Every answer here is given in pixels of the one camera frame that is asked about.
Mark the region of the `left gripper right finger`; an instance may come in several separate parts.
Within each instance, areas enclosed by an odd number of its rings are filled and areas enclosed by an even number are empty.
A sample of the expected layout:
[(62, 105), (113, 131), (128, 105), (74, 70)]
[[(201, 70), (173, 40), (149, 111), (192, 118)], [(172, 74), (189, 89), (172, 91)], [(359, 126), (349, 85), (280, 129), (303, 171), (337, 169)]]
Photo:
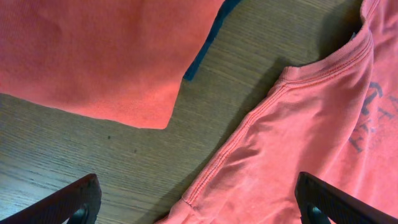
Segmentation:
[(295, 198), (303, 224), (397, 224), (397, 219), (308, 172), (300, 172)]

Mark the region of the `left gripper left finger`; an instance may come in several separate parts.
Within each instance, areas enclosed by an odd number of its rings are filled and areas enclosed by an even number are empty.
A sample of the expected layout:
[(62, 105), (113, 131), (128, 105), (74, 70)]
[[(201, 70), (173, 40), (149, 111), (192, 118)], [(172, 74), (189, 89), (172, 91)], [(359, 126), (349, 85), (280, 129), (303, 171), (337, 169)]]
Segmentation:
[(88, 174), (1, 220), (1, 224), (94, 224), (100, 206), (100, 183), (96, 174)]

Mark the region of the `salmon red t-shirt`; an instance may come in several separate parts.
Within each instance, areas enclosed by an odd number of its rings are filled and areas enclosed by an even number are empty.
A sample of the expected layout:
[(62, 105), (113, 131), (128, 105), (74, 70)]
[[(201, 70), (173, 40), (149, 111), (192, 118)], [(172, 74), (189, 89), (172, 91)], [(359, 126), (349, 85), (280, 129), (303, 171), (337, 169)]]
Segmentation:
[(301, 171), (397, 216), (397, 0), (360, 13), (342, 48), (284, 68), (164, 223), (298, 223)]

